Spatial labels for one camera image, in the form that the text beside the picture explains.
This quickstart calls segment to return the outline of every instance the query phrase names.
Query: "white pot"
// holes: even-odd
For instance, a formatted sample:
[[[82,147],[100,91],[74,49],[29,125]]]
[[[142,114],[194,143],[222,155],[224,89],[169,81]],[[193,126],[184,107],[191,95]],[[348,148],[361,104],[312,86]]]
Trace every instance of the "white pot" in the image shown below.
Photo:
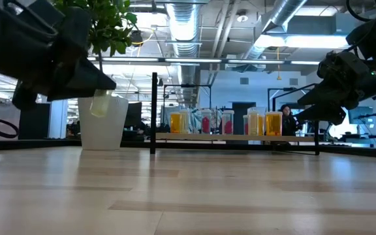
[[[120,97],[111,97],[104,117],[92,115],[91,103],[92,97],[78,99],[82,149],[119,149],[129,101]]]

